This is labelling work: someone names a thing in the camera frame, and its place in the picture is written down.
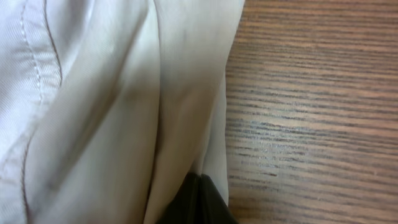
crease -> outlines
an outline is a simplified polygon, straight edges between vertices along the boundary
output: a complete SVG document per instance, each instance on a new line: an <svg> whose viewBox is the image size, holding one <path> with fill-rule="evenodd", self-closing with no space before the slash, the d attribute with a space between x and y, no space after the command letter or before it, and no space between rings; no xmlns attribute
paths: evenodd
<svg viewBox="0 0 398 224"><path fill-rule="evenodd" d="M25 29L25 24L24 24L24 15L26 12L26 5L28 4L29 0L26 0L25 3L22 5L22 11L21 11L21 16L20 16L20 20L19 20L19 24L21 25L21 34L22 34L22 38L26 44L26 47L28 48L30 54L31 54L31 60L33 61L34 64L34 69L36 71L36 77L37 77L37 87L39 88L39 105L36 109L36 113L38 112L40 106L42 105L42 100L43 100L43 96L42 96L42 86L41 86L41 76L40 76L40 72L39 72L39 67L38 67L38 63L37 60L34 56L33 53L33 49L32 47L29 45L29 42L27 40L27 35L26 35L26 29ZM26 223L29 224L30 220L29 220L29 205L27 203L27 196L26 196L26 186L25 186L25 167L26 167L26 159L27 159L27 154L29 151L29 147L30 147L30 143L32 141L33 135L34 135L35 131L31 134L29 141L27 143L27 146L24 150L24 154L22 156L22 166L21 166L21 194L22 194L22 204L24 206L24 215L25 215L25 219L26 219Z"/></svg>
<svg viewBox="0 0 398 224"><path fill-rule="evenodd" d="M44 25L45 25L45 28L46 28L46 30L48 32L48 35L49 35L49 38L50 38L50 42L51 42L51 46L52 46L53 51L55 53L55 58L57 59L57 64L58 64L59 72L60 72L60 83L59 83L59 86L61 86L62 85L62 81L63 81L62 67L61 67L60 57L59 57L57 48L55 47L55 42L54 42L54 39L53 39L52 34L51 34L50 27L49 27L49 21L47 19L47 0L43 0L43 4L44 4Z"/></svg>
<svg viewBox="0 0 398 224"><path fill-rule="evenodd" d="M158 104L157 104L157 132L156 132L156 144L155 144L155 151L154 151L154 154L156 155L157 153L158 153L158 148L159 148L159 142L160 142L160 130L162 129L162 126L161 126L161 124L162 124L162 122L161 122L161 119L162 119L162 116L161 116L161 113L160 113L160 107L161 107L161 100L160 100L160 97L161 97L161 76L162 76L162 62L160 61L161 60L161 56L160 56L160 54L161 54L161 50L160 50L160 48L161 48L161 46L160 46L160 25L159 25L159 11L158 11L158 6L157 6L157 3L156 3L156 0L153 0L152 1L153 3L154 3L154 7L155 7L155 12L156 12L156 21L157 21L157 41L158 41L158 43L159 43L159 97L158 97L158 99L159 99L159 102L158 102Z"/></svg>

stitched seam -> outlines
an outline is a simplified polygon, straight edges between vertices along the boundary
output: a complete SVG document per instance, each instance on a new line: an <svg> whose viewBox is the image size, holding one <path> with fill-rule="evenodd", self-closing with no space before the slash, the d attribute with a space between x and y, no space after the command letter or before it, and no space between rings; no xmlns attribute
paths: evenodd
<svg viewBox="0 0 398 224"><path fill-rule="evenodd" d="M27 46L27 48L29 49L29 52L30 52L30 54L31 54L31 56L32 56L32 61L33 61L34 68L35 68L35 71L36 71L36 77L37 77L37 83L36 83L36 85L37 85L37 87L39 88L39 100L40 100L40 101L39 101L39 106L40 106L40 105L42 104L42 98L43 98L43 96L42 96L42 85L41 85L41 79L42 79L42 77L40 76L40 73L39 73L39 66L38 66L37 60L36 60L36 58L35 58L35 55L34 55L34 53L33 53L33 49L32 49L32 47L29 45L29 42L27 41L26 30L25 30L25 24L24 24L24 14L25 14L25 9L26 9L27 2L28 2L28 0L25 1L24 5L23 5L23 7L22 7L21 19L20 19L19 23L20 23L20 25L21 25L22 37L23 37L24 42L26 43L26 46Z"/></svg>
<svg viewBox="0 0 398 224"><path fill-rule="evenodd" d="M36 77L37 77L36 85L39 88L39 105L37 107L37 110L39 110L39 108L42 104L42 100L43 100L41 76L39 73L39 67L38 67L37 60L33 53L33 49L29 45L29 42L27 41L27 36L26 36L26 30L25 30L25 24L24 24L24 14L25 14L25 9L26 9L27 3L28 3L28 0L26 0L25 3L22 5L21 18L20 18L19 24L21 25L22 38L24 39L24 42L26 43L26 47L29 49L29 52L32 56L32 62L34 64L34 69L36 71ZM25 167L26 167L27 153L29 151L29 146L30 146L31 140L32 140L32 137L29 139L27 147L25 148L25 151L24 151L24 155L22 156L22 167L21 167L21 192L22 192L22 200L23 200L22 203L25 208L24 212L25 212L26 223L28 223L28 224L30 223L30 220L29 220L29 205L27 203L26 189L25 189Z"/></svg>

wooden surface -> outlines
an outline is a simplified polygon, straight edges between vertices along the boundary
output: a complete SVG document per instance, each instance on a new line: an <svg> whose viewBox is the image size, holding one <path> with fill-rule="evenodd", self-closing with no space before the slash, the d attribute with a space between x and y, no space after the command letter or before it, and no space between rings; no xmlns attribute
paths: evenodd
<svg viewBox="0 0 398 224"><path fill-rule="evenodd" d="M246 0L226 76L240 223L398 223L398 1Z"/></svg>

black object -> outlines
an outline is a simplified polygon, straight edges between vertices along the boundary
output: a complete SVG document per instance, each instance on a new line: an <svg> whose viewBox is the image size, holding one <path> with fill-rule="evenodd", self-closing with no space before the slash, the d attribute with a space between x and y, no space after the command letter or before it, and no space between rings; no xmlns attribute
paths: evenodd
<svg viewBox="0 0 398 224"><path fill-rule="evenodd" d="M237 224L210 177L189 173L156 224Z"/></svg>

beige cloth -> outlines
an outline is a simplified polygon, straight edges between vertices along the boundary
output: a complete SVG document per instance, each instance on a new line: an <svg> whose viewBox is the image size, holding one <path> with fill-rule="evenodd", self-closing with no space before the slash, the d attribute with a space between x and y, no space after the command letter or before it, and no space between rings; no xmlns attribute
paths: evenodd
<svg viewBox="0 0 398 224"><path fill-rule="evenodd" d="M0 223L157 221L188 171L228 203L242 0L0 0Z"/></svg>

